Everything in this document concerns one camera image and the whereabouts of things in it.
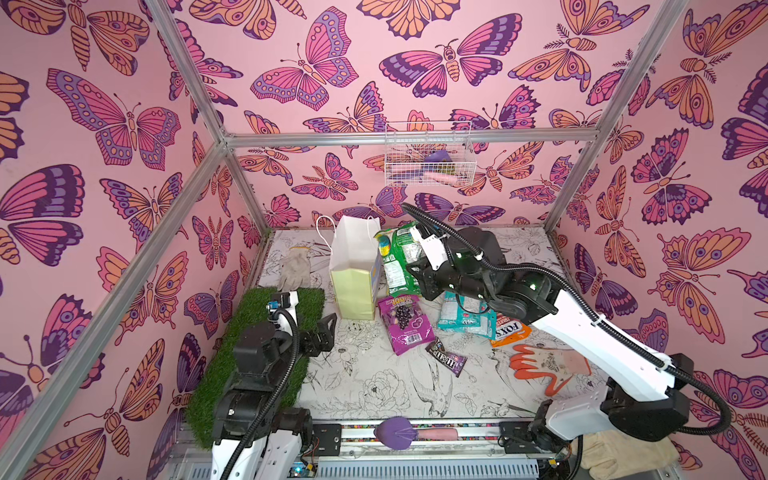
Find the green fruit candy bag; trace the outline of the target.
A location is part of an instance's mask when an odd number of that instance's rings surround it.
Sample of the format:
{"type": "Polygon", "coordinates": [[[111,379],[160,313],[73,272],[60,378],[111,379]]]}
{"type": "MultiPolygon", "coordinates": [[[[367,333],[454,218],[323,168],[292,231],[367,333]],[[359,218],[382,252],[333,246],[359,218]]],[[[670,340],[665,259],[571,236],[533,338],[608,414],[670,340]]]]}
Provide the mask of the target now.
{"type": "Polygon", "coordinates": [[[397,228],[380,230],[375,235],[388,292],[394,297],[420,293],[417,280],[407,269],[410,263],[422,257],[422,248],[411,234],[414,226],[414,222],[409,222],[397,228]]]}

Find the purple grape gummy bag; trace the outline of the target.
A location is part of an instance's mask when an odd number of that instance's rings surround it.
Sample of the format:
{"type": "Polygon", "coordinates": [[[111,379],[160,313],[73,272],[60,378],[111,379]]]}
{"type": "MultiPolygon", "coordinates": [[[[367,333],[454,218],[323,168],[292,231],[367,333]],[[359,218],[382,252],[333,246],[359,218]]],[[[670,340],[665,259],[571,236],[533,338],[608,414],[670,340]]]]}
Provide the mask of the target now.
{"type": "Polygon", "coordinates": [[[389,296],[378,301],[378,308],[395,355],[435,340],[432,324],[417,295],[389,296]]]}

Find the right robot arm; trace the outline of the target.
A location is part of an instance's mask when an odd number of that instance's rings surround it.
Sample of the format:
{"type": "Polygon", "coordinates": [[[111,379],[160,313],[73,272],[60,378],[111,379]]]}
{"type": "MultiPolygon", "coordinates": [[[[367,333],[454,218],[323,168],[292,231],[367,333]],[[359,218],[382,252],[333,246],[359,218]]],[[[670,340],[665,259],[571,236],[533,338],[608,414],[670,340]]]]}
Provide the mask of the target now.
{"type": "Polygon", "coordinates": [[[658,352],[614,326],[556,272],[507,262],[492,233],[457,230],[409,203],[402,208],[415,219],[413,236],[425,253],[407,266],[425,299],[451,292],[478,300],[566,343],[608,376],[593,394],[542,402],[527,424],[502,428],[506,441],[557,453],[603,431],[656,442],[673,433],[723,434],[730,427],[727,402],[693,376],[688,357],[658,352]]]}

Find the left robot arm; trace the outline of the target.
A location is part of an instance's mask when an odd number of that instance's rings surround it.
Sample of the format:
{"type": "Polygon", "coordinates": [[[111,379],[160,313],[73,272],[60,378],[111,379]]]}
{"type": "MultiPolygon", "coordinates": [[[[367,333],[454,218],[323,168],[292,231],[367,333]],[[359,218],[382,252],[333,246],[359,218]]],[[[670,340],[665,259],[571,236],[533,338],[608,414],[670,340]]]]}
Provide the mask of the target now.
{"type": "Polygon", "coordinates": [[[339,453],[340,425],[315,426],[309,410],[280,407],[299,360],[335,346],[337,315],[302,332],[298,304],[296,291],[272,295],[267,320],[247,327],[233,348],[235,369],[214,410],[212,479],[313,477],[316,456],[339,453]]]}

